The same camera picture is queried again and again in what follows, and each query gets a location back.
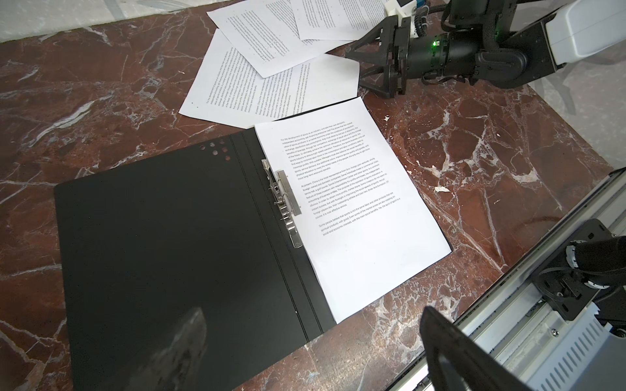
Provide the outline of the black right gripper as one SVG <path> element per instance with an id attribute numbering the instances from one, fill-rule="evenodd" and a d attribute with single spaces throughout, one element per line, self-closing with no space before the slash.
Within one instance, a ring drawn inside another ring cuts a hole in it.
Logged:
<path id="1" fill-rule="evenodd" d="M 474 78 L 476 55 L 482 49 L 477 31 L 453 31 L 436 36 L 410 37 L 411 19 L 388 16 L 346 49 L 345 57 L 373 65 L 360 70 L 359 86 L 384 98 L 406 94 L 407 83 L 425 85 Z"/>

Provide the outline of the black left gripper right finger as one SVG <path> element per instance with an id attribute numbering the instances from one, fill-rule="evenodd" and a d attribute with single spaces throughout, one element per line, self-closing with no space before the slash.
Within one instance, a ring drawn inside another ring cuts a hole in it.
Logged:
<path id="1" fill-rule="evenodd" d="M 434 389 L 529 389 L 432 306 L 422 313 L 420 334 Z"/>

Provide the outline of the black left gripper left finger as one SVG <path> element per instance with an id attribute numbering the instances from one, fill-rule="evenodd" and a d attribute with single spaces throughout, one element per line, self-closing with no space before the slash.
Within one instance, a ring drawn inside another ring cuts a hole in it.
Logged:
<path id="1" fill-rule="evenodd" d="M 204 313 L 193 307 L 140 359 L 124 389 L 193 389 L 206 352 L 206 337 Z"/>

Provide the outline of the white black file folder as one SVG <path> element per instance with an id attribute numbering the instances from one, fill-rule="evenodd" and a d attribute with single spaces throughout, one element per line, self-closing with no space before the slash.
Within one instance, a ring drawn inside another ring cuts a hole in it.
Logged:
<path id="1" fill-rule="evenodd" d="M 207 337 L 191 390 L 235 389 L 341 323 L 292 245 L 255 127 L 55 188 L 76 390 L 125 390 L 193 307 Z"/>

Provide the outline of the metal folder clip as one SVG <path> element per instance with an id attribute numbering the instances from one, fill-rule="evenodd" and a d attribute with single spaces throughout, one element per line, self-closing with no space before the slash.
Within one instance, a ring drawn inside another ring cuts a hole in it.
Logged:
<path id="1" fill-rule="evenodd" d="M 301 249 L 303 241 L 294 217 L 300 215 L 302 211 L 290 186 L 288 176 L 283 170 L 274 171 L 268 159 L 262 159 L 261 163 L 269 182 L 269 190 L 275 198 L 275 205 L 285 223 L 292 245 L 295 249 Z"/>

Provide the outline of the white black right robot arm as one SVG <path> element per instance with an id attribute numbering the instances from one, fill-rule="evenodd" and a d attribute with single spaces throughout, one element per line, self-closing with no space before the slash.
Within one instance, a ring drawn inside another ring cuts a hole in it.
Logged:
<path id="1" fill-rule="evenodd" d="M 427 1 L 386 5 L 387 16 L 346 51 L 359 84 L 384 98 L 425 85 L 487 81 L 512 89 L 625 39 L 623 1 L 574 1 L 519 31 L 516 1 Z"/>

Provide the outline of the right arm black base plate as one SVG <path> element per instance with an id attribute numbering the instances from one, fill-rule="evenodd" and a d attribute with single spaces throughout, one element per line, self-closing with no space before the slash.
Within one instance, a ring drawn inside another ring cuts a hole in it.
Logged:
<path id="1" fill-rule="evenodd" d="M 625 285 L 625 237 L 590 219 L 531 274 L 541 296 L 566 321 L 595 298 Z"/>

